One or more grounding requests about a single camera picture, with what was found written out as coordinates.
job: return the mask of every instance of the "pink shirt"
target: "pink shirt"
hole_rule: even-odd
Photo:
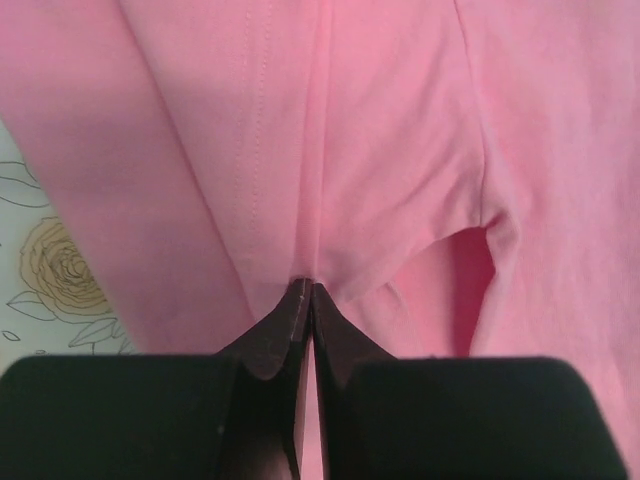
[[[139,348],[313,276],[396,355],[568,360],[640,476],[639,47],[636,0],[0,0],[0,116]]]

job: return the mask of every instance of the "rose pattern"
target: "rose pattern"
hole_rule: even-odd
[[[24,355],[136,353],[1,120],[0,295],[0,375]]]
[[[20,251],[20,274],[40,301],[61,320],[111,313],[87,262],[57,217],[43,218]]]

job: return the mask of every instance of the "seam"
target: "seam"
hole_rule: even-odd
[[[303,245],[305,245],[305,251],[301,252],[299,249],[300,239],[304,237],[303,240],[309,240],[308,236],[301,231],[300,223],[301,219],[305,219],[308,215],[308,212],[304,212],[302,208],[304,208],[304,203],[301,208],[301,197],[302,197],[302,186],[304,184],[304,180],[306,179],[306,175],[308,175],[308,169],[313,168],[313,155],[310,155],[307,137],[309,136],[309,132],[311,130],[310,123],[311,115],[316,114],[321,111],[321,107],[317,108],[313,112],[310,111],[310,104],[312,103],[312,98],[317,97],[318,95],[324,96],[324,121],[323,124],[318,127],[317,125],[313,125],[316,128],[322,128],[322,144],[321,149],[322,152],[318,155],[319,161],[321,162],[319,172],[317,172],[317,178],[320,182],[320,192],[319,198],[317,201],[318,214],[317,218],[311,218],[315,223],[313,223],[313,229],[311,231],[314,234],[317,234],[317,238],[315,238],[313,242],[314,251],[312,252],[311,258],[311,276],[314,280],[319,280],[317,278],[318,271],[318,260],[319,260],[319,245],[321,240],[321,228],[322,228],[322,200],[324,198],[324,167],[325,167],[325,152],[326,152],[326,143],[327,143],[327,129],[326,129],[326,117],[329,109],[329,101],[328,101],[328,91],[329,91],[329,79],[331,78],[331,46],[332,46],[332,25],[333,25],[333,4],[332,0],[320,0],[318,2],[317,7],[317,21],[315,26],[315,31],[313,35],[313,39],[311,41],[311,65],[309,68],[309,74],[307,79],[307,93],[305,98],[305,107],[304,107],[304,126],[302,129],[302,141],[300,148],[300,156],[302,161],[300,162],[300,187],[298,192],[298,216],[296,223],[296,253],[295,255],[302,255],[304,257],[306,253],[306,249],[308,248],[308,244],[303,241]],[[323,63],[325,57],[323,55],[327,55],[326,64]],[[316,79],[319,74],[324,74],[325,78],[323,79],[323,83],[318,82]]]
[[[273,22],[273,1],[270,1],[267,6],[267,24],[264,32],[264,47],[262,50],[262,64],[260,66],[260,74],[258,77],[258,109],[256,113],[256,133],[254,143],[254,167],[253,176],[251,179],[251,217],[249,220],[249,238],[248,238],[248,258],[251,260],[250,267],[255,268],[254,261],[254,249],[255,249],[255,229],[256,229],[256,217],[258,213],[258,172],[263,162],[263,157],[260,155],[260,147],[262,146],[262,133],[263,133],[263,115],[264,115],[264,103],[265,103],[265,77],[267,72],[267,66],[269,65],[269,53],[271,51],[271,28]]]
[[[144,54],[144,51],[142,49],[142,46],[138,40],[137,35],[135,34],[135,31],[133,30],[133,27],[131,26],[131,24],[129,23],[129,19],[124,11],[124,7],[118,2],[117,3],[117,9],[120,12],[120,16],[122,17],[122,21],[125,25],[125,28],[127,29],[127,31],[129,32],[129,35],[131,35],[131,41],[134,44],[138,54],[140,55],[140,61],[143,63],[145,70],[147,71],[147,73],[149,74],[149,82],[151,83],[151,85],[153,85],[155,93],[158,95],[158,103],[160,104],[160,108],[161,110],[164,112],[166,118],[167,118],[167,123],[169,124],[169,128],[171,130],[171,133],[173,134],[173,138],[176,141],[176,144],[178,146],[178,151],[180,152],[180,156],[182,157],[182,160],[185,164],[185,168],[187,169],[189,176],[191,177],[191,181],[193,182],[193,185],[196,187],[196,190],[198,192],[198,196],[200,198],[200,201],[202,202],[202,204],[204,205],[205,208],[205,212],[207,213],[207,218],[209,220],[209,224],[211,225],[211,229],[213,231],[215,231],[216,233],[218,233],[218,237],[220,238],[220,243],[222,245],[222,247],[224,248],[224,251],[227,255],[227,258],[229,259],[229,263],[231,264],[233,271],[236,273],[236,279],[240,285],[240,290],[242,291],[242,294],[244,296],[244,300],[245,300],[245,306],[247,308],[247,311],[253,316],[253,310],[251,309],[251,304],[249,303],[249,296],[247,295],[247,292],[244,289],[243,283],[242,283],[242,279],[240,277],[240,272],[238,272],[238,268],[236,267],[235,263],[231,260],[231,255],[229,254],[229,249],[227,247],[227,245],[225,244],[225,242],[223,241],[222,236],[220,235],[220,233],[218,232],[218,228],[215,222],[215,218],[213,216],[213,212],[211,211],[211,207],[209,205],[209,203],[207,202],[207,199],[204,195],[204,192],[202,190],[202,185],[200,184],[200,182],[198,181],[198,176],[196,175],[195,170],[193,169],[193,165],[191,164],[191,161],[189,160],[189,155],[187,154],[187,149],[184,145],[184,142],[182,141],[182,137],[180,136],[180,131],[176,125],[176,122],[173,118],[173,115],[171,114],[171,110],[169,109],[169,104],[167,102],[167,99],[165,98],[164,94],[162,93],[162,89],[160,88],[160,85],[158,84],[158,81],[156,79],[156,77],[153,74],[153,68],[151,67],[149,60],[147,59],[147,56]]]
[[[320,198],[318,199],[320,205],[319,205],[319,211],[320,211],[320,216],[318,218],[318,250],[316,251],[316,255],[315,255],[315,261],[314,261],[314,268],[317,270],[318,269],[318,257],[320,255],[320,241],[322,240],[322,211],[323,211],[323,200],[324,200],[324,191],[325,191],[325,175],[324,175],[324,170],[325,170],[325,166],[326,166],[326,161],[327,161],[327,156],[326,156],[326,152],[327,152],[327,118],[329,116],[329,88],[330,88],[330,84],[331,84],[331,72],[332,72],[332,66],[333,66],[333,0],[326,0],[327,1],[327,10],[328,12],[326,13],[326,17],[327,17],[327,28],[328,28],[328,32],[327,32],[327,76],[326,76],[326,84],[324,85],[325,88],[325,104],[324,104],[324,125],[323,125],[323,132],[322,132],[322,165],[321,165],[321,170],[320,170]]]
[[[471,82],[471,89],[473,92],[473,101],[476,107],[476,113],[478,115],[478,128],[480,130],[480,138],[482,140],[482,163],[483,163],[483,168],[482,168],[482,177],[480,179],[480,192],[479,192],[479,197],[480,197],[480,208],[479,208],[479,212],[478,212],[478,226],[482,227],[484,224],[484,203],[485,203],[485,189],[486,189],[486,181],[487,181],[487,163],[488,163],[488,155],[487,155],[487,139],[485,136],[485,131],[483,128],[483,123],[482,123],[482,118],[481,118],[481,114],[480,114],[480,105],[479,105],[479,99],[478,99],[478,92],[476,89],[476,83],[474,81],[474,77],[473,77],[473,69],[471,66],[471,59],[469,57],[469,42],[468,42],[468,38],[467,38],[467,34],[465,32],[464,29],[464,25],[462,23],[462,15],[460,13],[460,6],[458,5],[458,0],[452,0],[453,1],[453,8],[456,12],[456,18],[458,20],[458,26],[460,27],[460,33],[462,35],[462,43],[464,45],[464,55],[467,61],[467,69],[469,71],[469,80]]]
[[[249,52],[249,31],[251,27],[251,9],[247,7],[245,11],[245,24],[244,24],[244,33],[243,33],[243,44],[242,44],[242,54],[238,60],[240,66],[240,108],[238,109],[238,116],[235,121],[235,154],[233,156],[233,164],[234,164],[234,172],[233,172],[233,204],[232,204],[232,215],[231,215],[231,238],[236,238],[236,234],[238,232],[238,218],[240,218],[238,207],[239,201],[238,197],[240,196],[240,156],[242,153],[242,119],[245,116],[246,107],[244,105],[244,99],[247,94],[247,55]]]

